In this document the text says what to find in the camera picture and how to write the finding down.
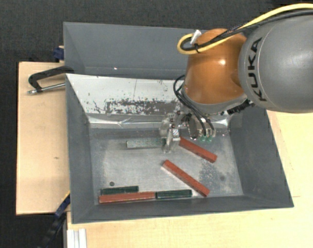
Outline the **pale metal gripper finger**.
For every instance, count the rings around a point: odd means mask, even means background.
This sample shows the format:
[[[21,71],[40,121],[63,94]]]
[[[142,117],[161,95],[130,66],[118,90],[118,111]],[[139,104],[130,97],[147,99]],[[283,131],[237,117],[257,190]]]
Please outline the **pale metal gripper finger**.
[[[163,152],[168,153],[173,139],[172,128],[162,129],[161,138],[164,140]]]
[[[181,138],[179,134],[178,129],[172,129],[171,130],[171,139],[170,139],[170,151],[173,151],[176,149],[176,147],[179,145]]]

